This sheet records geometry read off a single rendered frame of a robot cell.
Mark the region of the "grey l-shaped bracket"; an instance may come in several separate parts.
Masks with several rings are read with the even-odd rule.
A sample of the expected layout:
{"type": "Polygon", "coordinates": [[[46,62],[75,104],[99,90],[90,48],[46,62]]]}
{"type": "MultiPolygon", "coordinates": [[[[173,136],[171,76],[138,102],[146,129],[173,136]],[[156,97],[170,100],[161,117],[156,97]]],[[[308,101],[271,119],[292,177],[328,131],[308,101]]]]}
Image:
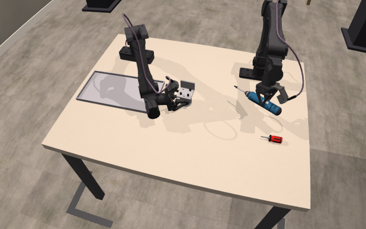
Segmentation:
{"type": "Polygon", "coordinates": [[[176,97],[191,100],[193,93],[195,91],[195,83],[185,80],[180,80],[180,83],[181,87],[176,97]],[[191,89],[191,91],[189,91],[189,89],[191,89]],[[182,95],[180,95],[180,92],[182,92],[182,95]],[[187,94],[189,94],[189,96],[187,96],[187,94]]]}

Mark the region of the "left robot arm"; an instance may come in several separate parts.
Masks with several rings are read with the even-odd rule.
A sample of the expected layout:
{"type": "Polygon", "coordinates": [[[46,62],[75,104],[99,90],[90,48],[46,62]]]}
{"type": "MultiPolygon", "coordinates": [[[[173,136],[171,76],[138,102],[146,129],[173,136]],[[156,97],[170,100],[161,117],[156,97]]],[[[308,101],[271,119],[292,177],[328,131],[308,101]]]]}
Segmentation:
{"type": "Polygon", "coordinates": [[[253,58],[253,70],[240,68],[239,76],[262,80],[264,71],[273,82],[278,82],[283,77],[282,60],[288,53],[282,31],[282,16],[287,6],[287,0],[264,0],[261,16],[263,16],[263,31],[259,47],[253,58]],[[284,6],[284,7],[283,7],[284,6]],[[278,34],[282,40],[278,37],[278,34]]]}

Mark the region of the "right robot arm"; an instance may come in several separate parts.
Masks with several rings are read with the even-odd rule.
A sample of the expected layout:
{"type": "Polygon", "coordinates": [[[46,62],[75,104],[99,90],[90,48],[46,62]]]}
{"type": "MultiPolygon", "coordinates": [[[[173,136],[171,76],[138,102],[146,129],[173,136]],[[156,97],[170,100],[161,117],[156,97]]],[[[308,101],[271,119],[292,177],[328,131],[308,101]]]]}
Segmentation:
{"type": "Polygon", "coordinates": [[[136,25],[131,27],[138,41],[136,41],[135,35],[129,27],[124,28],[126,34],[126,40],[128,46],[123,46],[119,51],[121,55],[127,55],[135,57],[137,69],[138,69],[138,82],[139,82],[139,92],[141,98],[144,99],[145,108],[147,115],[150,119],[156,119],[160,116],[160,110],[158,107],[158,97],[157,93],[153,90],[150,84],[147,82],[147,79],[154,87],[154,89],[159,92],[158,83],[154,82],[154,79],[150,73],[147,59],[151,59],[154,51],[145,50],[145,39],[148,39],[148,32],[144,24],[136,25]],[[128,29],[127,29],[128,28],[128,29]],[[142,39],[142,40],[139,40],[142,39]],[[135,41],[134,41],[135,40],[135,41]],[[149,107],[148,107],[149,106],[149,107]]]}

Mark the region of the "red screwdriver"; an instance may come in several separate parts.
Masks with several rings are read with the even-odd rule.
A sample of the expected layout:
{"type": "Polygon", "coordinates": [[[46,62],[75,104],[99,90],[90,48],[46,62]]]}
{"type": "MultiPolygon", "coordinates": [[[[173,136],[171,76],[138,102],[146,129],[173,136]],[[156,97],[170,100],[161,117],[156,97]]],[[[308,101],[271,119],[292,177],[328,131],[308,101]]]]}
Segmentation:
{"type": "Polygon", "coordinates": [[[269,135],[269,137],[262,136],[264,138],[269,139],[269,142],[282,143],[283,138],[279,136],[269,135]]]}

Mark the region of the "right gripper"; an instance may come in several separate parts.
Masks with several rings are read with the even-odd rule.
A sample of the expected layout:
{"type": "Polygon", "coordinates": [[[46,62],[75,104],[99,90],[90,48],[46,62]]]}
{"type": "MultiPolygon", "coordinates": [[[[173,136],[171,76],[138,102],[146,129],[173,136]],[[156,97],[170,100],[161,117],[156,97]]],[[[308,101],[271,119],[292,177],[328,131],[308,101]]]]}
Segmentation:
{"type": "Polygon", "coordinates": [[[164,90],[165,93],[160,93],[157,95],[158,97],[158,105],[167,105],[168,111],[176,111],[179,108],[188,105],[189,102],[188,101],[184,101],[181,99],[176,99],[175,102],[173,101],[175,98],[177,98],[177,95],[174,95],[174,92],[171,93],[170,91],[173,90],[173,83],[170,82],[169,86],[164,90]],[[179,105],[179,103],[184,103],[182,105],[179,105]]]}

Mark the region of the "blue electric screwdriver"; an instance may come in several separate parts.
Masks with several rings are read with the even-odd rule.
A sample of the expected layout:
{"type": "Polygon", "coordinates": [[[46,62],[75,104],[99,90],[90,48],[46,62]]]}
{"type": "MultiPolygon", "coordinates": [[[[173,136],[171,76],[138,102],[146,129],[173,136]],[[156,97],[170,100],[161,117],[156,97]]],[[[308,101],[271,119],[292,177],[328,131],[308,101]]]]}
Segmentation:
{"type": "MultiPolygon", "coordinates": [[[[238,87],[237,87],[238,88],[238,87]]],[[[258,97],[257,97],[257,94],[255,93],[255,92],[250,92],[250,91],[244,91],[244,90],[242,90],[242,89],[240,89],[240,88],[238,88],[239,90],[241,90],[241,91],[243,91],[244,93],[245,93],[245,95],[246,95],[246,97],[248,97],[248,99],[249,100],[251,100],[252,102],[254,102],[254,103],[256,103],[257,105],[259,105],[260,106],[260,104],[259,104],[259,100],[258,100],[258,97]]],[[[261,102],[263,102],[264,101],[264,99],[265,98],[263,98],[262,96],[261,96],[261,102]]],[[[269,112],[271,112],[271,113],[273,113],[274,115],[276,115],[276,116],[278,116],[278,115],[280,115],[281,114],[281,112],[282,112],[282,108],[281,107],[279,107],[279,106],[277,106],[277,105],[275,105],[274,103],[272,103],[272,102],[270,102],[270,101],[266,101],[266,103],[263,105],[263,106],[261,106],[262,108],[264,108],[264,109],[266,109],[267,111],[269,111],[269,112]]]]}

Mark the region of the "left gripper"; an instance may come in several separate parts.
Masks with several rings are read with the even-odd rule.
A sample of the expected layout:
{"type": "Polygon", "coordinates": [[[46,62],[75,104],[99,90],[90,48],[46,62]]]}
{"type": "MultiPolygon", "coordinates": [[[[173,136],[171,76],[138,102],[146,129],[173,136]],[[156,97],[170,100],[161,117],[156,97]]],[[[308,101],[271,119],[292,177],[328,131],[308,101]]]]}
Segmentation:
{"type": "Polygon", "coordinates": [[[283,100],[288,98],[284,86],[280,86],[280,83],[273,82],[269,79],[267,73],[264,71],[262,82],[256,84],[256,94],[259,100],[260,106],[263,106],[266,101],[270,101],[271,98],[279,91],[283,100]],[[261,102],[260,94],[264,95],[264,101],[261,102]]]}

